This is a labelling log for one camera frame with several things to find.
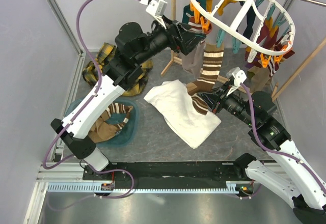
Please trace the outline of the grey sock red stripes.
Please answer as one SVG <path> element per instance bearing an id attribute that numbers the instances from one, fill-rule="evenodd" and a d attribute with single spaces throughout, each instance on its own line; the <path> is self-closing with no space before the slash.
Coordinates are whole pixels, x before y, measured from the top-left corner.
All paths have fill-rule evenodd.
<path id="1" fill-rule="evenodd" d="M 184 71 L 191 73 L 195 79 L 199 78 L 201 74 L 204 48 L 205 40 L 201 41 L 188 55 L 181 55 Z"/>

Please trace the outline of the brown striped sock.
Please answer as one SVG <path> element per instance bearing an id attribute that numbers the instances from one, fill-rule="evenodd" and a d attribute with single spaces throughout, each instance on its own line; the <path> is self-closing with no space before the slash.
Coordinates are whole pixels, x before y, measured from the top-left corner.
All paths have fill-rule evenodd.
<path id="1" fill-rule="evenodd" d="M 217 47 L 216 44 L 206 44 L 203 51 L 203 66 L 199 77 L 186 85 L 187 93 L 192 99 L 192 105 L 196 112 L 206 115 L 207 103 L 199 97 L 198 93 L 211 92 L 218 80 L 223 62 L 224 45 Z"/>
<path id="2" fill-rule="evenodd" d="M 121 123 L 110 124 L 114 125 L 120 129 L 120 131 L 125 127 L 125 125 L 129 122 L 131 111 L 134 109 L 132 105 L 125 105 L 122 103 L 112 103 L 110 104 L 106 110 L 101 114 L 101 116 L 97 119 L 96 125 L 99 126 L 101 124 L 108 124 L 106 121 L 112 117 L 113 114 L 125 114 L 125 118 Z"/>

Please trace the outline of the plain tan sock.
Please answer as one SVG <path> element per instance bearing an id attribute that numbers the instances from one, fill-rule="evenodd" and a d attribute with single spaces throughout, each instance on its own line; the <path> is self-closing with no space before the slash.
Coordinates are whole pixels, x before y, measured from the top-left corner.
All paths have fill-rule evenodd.
<path id="1" fill-rule="evenodd" d="M 119 131 L 119 128 L 110 124 L 93 125 L 88 137 L 95 143 L 101 143 L 115 137 Z"/>

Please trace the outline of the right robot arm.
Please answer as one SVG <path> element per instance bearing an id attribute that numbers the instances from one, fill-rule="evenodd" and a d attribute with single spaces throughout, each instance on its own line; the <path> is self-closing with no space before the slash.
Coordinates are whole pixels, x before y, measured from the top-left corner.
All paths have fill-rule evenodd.
<path id="1" fill-rule="evenodd" d="M 244 101 L 234 94 L 228 95 L 230 89 L 231 83 L 227 82 L 198 95 L 214 114 L 225 109 L 247 124 L 251 140 L 279 164 L 288 178 L 268 169 L 249 153 L 236 159 L 234 176 L 257 181 L 278 195 L 301 223 L 325 223 L 325 181 L 311 169 L 288 131 L 273 117 L 276 105 L 270 95 L 258 91 Z"/>

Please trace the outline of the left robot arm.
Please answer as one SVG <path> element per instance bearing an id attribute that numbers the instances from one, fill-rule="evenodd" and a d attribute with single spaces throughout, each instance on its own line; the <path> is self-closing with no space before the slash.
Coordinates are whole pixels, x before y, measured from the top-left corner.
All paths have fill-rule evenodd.
<path id="1" fill-rule="evenodd" d="M 88 136 L 93 124 L 112 102 L 134 86 L 143 73 L 142 63 L 166 48 L 189 54 L 205 38 L 205 33 L 176 20 L 163 24 L 155 20 L 149 33 L 144 33 L 136 22 L 124 24 L 115 38 L 115 56 L 103 68 L 97 84 L 73 112 L 51 122 L 56 138 L 73 156 L 84 160 L 99 179 L 108 179 L 112 174 L 110 161 Z"/>

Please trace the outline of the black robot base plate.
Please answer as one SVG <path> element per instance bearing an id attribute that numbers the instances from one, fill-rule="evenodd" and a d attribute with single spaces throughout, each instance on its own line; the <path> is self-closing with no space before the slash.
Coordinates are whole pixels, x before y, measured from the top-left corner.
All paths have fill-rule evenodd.
<path id="1" fill-rule="evenodd" d="M 227 181 L 251 182 L 244 169 L 232 161 L 181 161 L 181 162 L 118 162 L 111 163 L 105 170 L 114 173 L 96 173 L 89 166 L 83 172 L 83 180 L 109 181 L 127 188 L 134 179 L 136 188 L 177 188 L 216 186 Z"/>

